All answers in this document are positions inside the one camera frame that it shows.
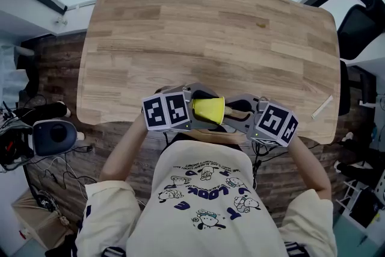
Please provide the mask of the black office chair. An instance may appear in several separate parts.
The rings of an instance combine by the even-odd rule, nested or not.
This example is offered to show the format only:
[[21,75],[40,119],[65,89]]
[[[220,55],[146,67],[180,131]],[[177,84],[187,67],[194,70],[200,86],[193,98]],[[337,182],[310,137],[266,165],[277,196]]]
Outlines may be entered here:
[[356,59],[363,50],[385,31],[385,2],[370,0],[369,5],[354,5],[344,17],[338,31],[340,52],[340,99],[339,115],[348,114],[351,106],[351,88],[362,91],[364,104],[374,104],[377,93],[375,75],[358,66],[360,81],[348,77],[346,60]]

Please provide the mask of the white dome headset device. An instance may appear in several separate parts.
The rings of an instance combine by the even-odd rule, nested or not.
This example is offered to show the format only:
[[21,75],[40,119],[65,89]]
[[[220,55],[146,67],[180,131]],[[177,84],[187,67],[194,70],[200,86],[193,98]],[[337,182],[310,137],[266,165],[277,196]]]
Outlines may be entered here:
[[70,150],[78,139],[75,126],[65,120],[42,120],[32,127],[32,145],[37,156],[59,155]]

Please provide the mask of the black equipment pile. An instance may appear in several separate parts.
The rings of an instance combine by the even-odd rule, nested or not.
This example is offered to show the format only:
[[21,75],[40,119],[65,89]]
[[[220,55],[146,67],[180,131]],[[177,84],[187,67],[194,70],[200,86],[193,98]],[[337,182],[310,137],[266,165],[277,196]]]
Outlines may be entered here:
[[25,165],[34,157],[34,150],[29,145],[32,127],[14,126],[0,134],[0,166],[10,172]]

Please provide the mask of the cardboard box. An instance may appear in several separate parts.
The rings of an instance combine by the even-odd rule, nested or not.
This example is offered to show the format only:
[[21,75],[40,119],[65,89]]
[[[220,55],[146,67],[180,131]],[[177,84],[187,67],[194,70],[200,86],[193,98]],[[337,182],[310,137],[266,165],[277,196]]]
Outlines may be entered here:
[[66,235],[72,234],[72,230],[62,224],[56,212],[38,206],[29,190],[11,206],[22,226],[23,234],[35,239],[46,250],[58,247],[64,242]]

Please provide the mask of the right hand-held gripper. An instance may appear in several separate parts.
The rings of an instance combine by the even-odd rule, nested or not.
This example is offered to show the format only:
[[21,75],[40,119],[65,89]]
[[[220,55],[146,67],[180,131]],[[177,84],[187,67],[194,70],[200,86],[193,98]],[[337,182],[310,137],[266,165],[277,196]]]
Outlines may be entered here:
[[253,112],[244,117],[225,115],[224,123],[262,145],[287,147],[298,126],[293,111],[276,101],[250,93],[225,98],[225,106],[236,111]]

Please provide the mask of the person's left forearm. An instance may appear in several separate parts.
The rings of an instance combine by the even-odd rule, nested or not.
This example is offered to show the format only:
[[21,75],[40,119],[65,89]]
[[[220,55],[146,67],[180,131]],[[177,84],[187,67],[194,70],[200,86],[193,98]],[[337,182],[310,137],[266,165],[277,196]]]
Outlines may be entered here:
[[131,124],[122,139],[106,160],[99,181],[125,181],[147,136],[148,130],[143,113]]

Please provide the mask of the person's black trousers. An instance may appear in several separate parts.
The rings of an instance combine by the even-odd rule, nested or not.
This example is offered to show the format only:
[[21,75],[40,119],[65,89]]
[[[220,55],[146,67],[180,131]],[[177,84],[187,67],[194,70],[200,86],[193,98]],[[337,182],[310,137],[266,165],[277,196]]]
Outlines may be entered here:
[[[173,143],[175,143],[177,141],[199,141],[199,140],[194,138],[194,137],[190,137],[189,135],[186,135],[186,134],[183,134],[183,133],[178,133],[178,134],[175,135],[175,137],[172,139],[172,141],[170,141],[167,144],[165,149],[167,147],[171,146]],[[235,149],[235,150],[242,151],[242,149],[237,144],[229,144],[229,143],[213,143],[213,144],[217,144],[217,145],[221,145],[221,146],[225,146],[225,147],[229,147],[229,148],[232,148],[232,149]]]

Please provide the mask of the white paper strip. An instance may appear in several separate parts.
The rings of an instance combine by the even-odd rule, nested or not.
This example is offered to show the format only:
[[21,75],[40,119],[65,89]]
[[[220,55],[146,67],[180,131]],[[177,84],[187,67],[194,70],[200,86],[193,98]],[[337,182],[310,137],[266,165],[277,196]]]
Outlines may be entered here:
[[318,114],[333,100],[332,95],[330,95],[311,115],[312,119],[316,119]]

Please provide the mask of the cream printed shirt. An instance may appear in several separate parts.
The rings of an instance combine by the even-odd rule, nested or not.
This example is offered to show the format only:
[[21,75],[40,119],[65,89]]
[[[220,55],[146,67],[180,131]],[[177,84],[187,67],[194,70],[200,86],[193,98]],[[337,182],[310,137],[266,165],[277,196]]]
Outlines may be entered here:
[[125,181],[86,187],[72,257],[336,257],[333,205],[307,190],[277,227],[253,189],[250,158],[182,140],[161,154],[141,209]]

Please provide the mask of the black patterned pouch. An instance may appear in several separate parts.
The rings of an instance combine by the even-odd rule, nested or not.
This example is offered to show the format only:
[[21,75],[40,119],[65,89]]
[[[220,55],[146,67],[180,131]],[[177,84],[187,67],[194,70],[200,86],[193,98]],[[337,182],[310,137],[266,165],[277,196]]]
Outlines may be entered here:
[[56,200],[45,191],[38,191],[32,194],[35,198],[39,207],[48,210],[49,212],[54,212],[58,210],[58,205]]

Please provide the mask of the yellow paper cup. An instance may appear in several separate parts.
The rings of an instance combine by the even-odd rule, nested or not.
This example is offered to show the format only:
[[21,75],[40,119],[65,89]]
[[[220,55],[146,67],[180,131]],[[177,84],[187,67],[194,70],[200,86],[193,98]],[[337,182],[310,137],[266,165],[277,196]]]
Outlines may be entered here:
[[225,98],[193,99],[192,110],[195,116],[222,124],[225,114]]

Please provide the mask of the person's right forearm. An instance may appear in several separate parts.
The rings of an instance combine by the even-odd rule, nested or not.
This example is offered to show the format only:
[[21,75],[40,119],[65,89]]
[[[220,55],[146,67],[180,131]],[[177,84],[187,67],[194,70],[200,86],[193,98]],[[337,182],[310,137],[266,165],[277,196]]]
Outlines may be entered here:
[[308,190],[314,190],[320,199],[331,200],[331,182],[328,175],[309,148],[294,134],[288,153]]

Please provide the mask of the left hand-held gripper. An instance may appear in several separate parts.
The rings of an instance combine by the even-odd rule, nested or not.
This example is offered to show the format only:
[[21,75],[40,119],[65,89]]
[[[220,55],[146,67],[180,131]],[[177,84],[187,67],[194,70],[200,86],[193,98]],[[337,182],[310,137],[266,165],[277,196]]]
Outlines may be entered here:
[[213,99],[219,96],[195,82],[178,87],[163,87],[155,94],[142,99],[142,112],[149,131],[180,131],[217,129],[218,124],[202,117],[192,117],[188,99]]

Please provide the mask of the white metal rack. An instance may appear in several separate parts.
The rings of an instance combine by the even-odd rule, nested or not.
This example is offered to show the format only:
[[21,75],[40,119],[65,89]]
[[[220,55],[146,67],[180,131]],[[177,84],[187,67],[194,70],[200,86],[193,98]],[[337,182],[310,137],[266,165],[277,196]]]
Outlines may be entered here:
[[357,180],[344,181],[343,184],[346,192],[336,200],[341,207],[340,214],[358,228],[366,229],[383,205],[369,186]]

